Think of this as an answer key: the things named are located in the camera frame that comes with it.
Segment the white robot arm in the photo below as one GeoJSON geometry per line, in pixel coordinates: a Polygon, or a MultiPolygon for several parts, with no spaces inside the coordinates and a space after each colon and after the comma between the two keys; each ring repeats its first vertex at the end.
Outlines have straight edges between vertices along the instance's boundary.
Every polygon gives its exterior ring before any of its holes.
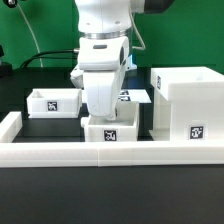
{"type": "Polygon", "coordinates": [[[175,0],[74,0],[79,13],[77,68],[90,115],[112,119],[130,55],[134,13],[163,13],[175,0]]]}

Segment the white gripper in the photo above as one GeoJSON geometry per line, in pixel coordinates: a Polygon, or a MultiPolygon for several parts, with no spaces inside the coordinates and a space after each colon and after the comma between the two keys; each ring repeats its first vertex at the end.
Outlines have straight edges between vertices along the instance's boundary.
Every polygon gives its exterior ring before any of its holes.
{"type": "Polygon", "coordinates": [[[115,119],[115,107],[129,56],[126,36],[112,39],[80,39],[78,67],[83,71],[90,115],[115,119]]]}

